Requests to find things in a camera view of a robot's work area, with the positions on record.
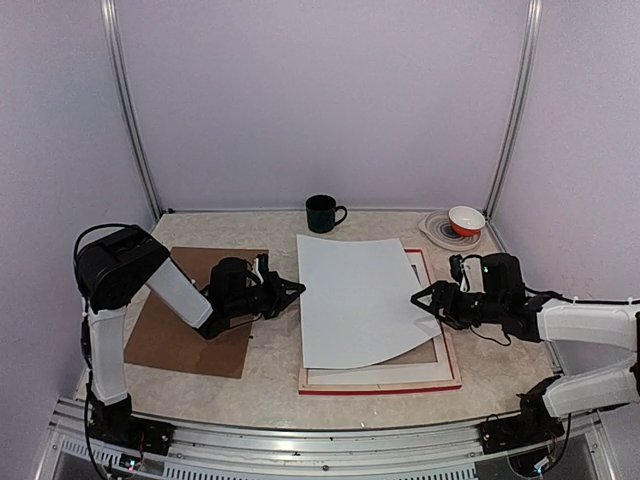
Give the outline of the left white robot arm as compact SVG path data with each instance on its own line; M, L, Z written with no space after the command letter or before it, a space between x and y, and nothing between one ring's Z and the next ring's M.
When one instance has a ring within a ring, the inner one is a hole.
M305 285L269 267L269 257L254 262L226 257L215 265L204 288L172 259L169 250L135 224L103 223L87 234L105 231L88 244L77 240L73 271L83 302L81 345L89 380L87 404L93 421L121 445L133 443L140 424L124 372L124 320L133 297L144 287L205 340L232 329L245 317L253 323L280 315Z

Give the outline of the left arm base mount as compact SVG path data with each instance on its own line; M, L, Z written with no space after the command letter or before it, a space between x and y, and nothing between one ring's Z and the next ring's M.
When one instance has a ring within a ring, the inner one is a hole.
M133 416L122 433L108 430L98 420L90 423L88 432L90 438L104 443L136 450L141 454L167 456L174 430L175 427L170 423Z

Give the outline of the white mat board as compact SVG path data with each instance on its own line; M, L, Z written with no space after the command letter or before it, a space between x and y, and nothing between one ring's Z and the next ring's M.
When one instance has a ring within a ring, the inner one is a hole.
M409 250L390 274L353 262L304 276L303 395L382 395L457 389L448 335L410 297L428 280L424 255Z

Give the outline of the red wooden picture frame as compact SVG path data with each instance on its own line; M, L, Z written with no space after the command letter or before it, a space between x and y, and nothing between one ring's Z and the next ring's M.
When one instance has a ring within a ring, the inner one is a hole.
M446 332L386 362L350 370L300 368L301 395L369 396L458 390L453 342Z

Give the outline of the cat and books photo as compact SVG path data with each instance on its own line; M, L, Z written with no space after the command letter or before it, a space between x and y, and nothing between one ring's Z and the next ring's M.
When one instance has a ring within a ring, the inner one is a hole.
M303 366L349 370L400 356L441 334L411 303L421 290L401 241L297 237Z

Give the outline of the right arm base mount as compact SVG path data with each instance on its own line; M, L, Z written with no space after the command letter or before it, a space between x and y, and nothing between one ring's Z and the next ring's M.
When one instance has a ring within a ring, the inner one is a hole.
M562 422L546 411L523 409L518 415L489 415L478 426L485 455L518 449L562 437Z

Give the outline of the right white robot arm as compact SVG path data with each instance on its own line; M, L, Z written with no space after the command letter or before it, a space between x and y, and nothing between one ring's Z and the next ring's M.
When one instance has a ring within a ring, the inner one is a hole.
M481 288L472 291L466 259L450 258L448 281L415 293L411 302L457 331L484 325L500 328L508 346L513 340L572 346L596 358L578 370L552 375L519 397L517 415L487 420L482 436L491 448L527 445L567 432L575 413L613 410L639 400L639 302L568 298L551 290L534 290L522 277L520 261L507 253L478 257Z

